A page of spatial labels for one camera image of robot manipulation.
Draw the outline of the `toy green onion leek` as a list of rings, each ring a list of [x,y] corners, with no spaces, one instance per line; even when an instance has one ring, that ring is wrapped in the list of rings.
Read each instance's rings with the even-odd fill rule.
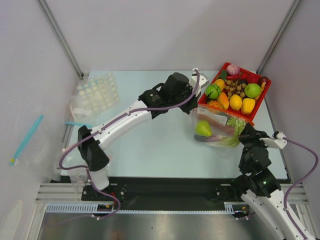
[[[242,133],[247,122],[239,117],[231,117],[221,133],[216,134],[217,140],[213,142],[215,147],[235,148],[239,143],[238,136]]]

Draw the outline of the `clear bag with orange zipper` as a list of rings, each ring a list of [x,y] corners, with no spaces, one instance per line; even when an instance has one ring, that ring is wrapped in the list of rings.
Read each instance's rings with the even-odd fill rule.
[[[199,105],[197,108],[195,108],[192,111],[192,117],[193,117],[193,138],[194,138],[194,135],[197,135],[195,132],[195,128],[198,121],[207,121],[210,124],[212,136],[215,136],[216,134],[219,134],[223,130],[225,130],[226,129],[225,125],[231,117],[241,118],[245,120],[247,124],[251,124],[252,126],[254,125],[252,122],[244,119],[243,117],[239,117],[234,114],[230,114],[226,111],[223,111],[222,109],[212,108],[206,105]],[[228,147],[214,146],[213,142],[197,142],[197,143],[205,144],[215,148],[228,148]]]

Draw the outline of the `green toy pear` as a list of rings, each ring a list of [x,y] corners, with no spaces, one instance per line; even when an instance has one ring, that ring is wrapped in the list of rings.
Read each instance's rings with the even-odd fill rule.
[[[195,133],[199,136],[211,137],[212,129],[210,124],[205,120],[200,120],[195,126]]]

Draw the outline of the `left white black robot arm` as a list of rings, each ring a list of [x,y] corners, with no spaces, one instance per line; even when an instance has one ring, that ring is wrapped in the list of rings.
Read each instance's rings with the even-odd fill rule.
[[[164,83],[145,90],[131,106],[110,121],[93,128],[82,126],[78,130],[77,149],[86,163],[88,177],[94,184],[92,194],[97,199],[105,200],[110,195],[107,173],[110,159],[105,148],[131,129],[171,109],[179,108],[190,114],[197,108],[201,89],[208,82],[196,68],[191,78],[174,72]]]

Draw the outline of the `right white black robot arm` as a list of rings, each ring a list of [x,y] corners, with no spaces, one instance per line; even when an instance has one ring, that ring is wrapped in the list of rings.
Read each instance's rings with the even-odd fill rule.
[[[319,163],[318,155],[310,148],[290,140],[280,131],[268,136],[264,131],[256,130],[246,124],[238,140],[243,144],[239,161],[240,176],[233,179],[231,196],[237,201],[244,201],[262,220],[277,240],[315,240],[299,220],[288,203],[290,192],[308,178]],[[268,149],[282,150],[287,143],[309,151],[315,157],[311,170],[283,191],[280,183],[269,170],[271,160]]]

